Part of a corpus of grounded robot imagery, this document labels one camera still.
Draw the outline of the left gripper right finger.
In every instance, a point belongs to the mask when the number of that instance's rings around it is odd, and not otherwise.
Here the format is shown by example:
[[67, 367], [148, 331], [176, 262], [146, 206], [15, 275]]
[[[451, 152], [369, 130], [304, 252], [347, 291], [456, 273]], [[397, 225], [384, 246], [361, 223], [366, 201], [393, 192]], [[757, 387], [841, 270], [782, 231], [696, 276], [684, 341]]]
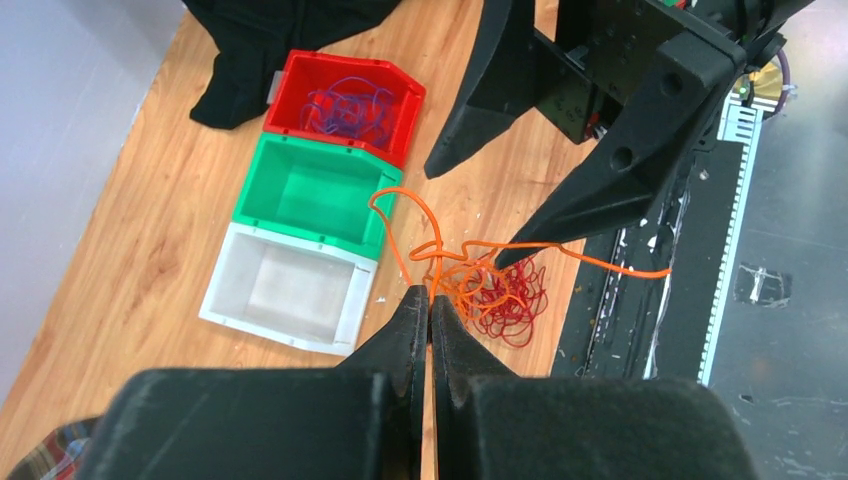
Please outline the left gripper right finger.
[[475, 380], [516, 375], [465, 328], [451, 301], [435, 297], [430, 311], [434, 422], [440, 479], [482, 479], [483, 455], [474, 404]]

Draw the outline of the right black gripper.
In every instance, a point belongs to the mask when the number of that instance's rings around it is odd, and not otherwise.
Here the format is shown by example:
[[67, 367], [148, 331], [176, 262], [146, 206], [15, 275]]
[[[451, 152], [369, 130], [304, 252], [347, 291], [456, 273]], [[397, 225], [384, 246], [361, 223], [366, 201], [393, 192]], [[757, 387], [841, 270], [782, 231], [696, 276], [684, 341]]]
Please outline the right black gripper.
[[635, 224], [742, 69], [746, 53], [731, 41], [747, 41], [748, 17], [746, 1], [561, 1], [548, 36], [534, 33], [533, 1], [485, 1], [425, 175], [470, 159], [533, 105], [535, 35], [537, 110], [573, 143], [612, 127], [518, 230], [497, 267]]

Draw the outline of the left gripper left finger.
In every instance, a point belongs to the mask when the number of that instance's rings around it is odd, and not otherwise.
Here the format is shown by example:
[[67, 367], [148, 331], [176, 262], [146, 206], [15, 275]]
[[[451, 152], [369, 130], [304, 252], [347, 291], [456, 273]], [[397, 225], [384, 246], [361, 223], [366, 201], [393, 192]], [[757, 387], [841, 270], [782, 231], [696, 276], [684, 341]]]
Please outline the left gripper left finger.
[[380, 384], [371, 395], [380, 426], [369, 429], [367, 447], [380, 479], [420, 477], [428, 322], [427, 288], [413, 285], [389, 321], [337, 365]]

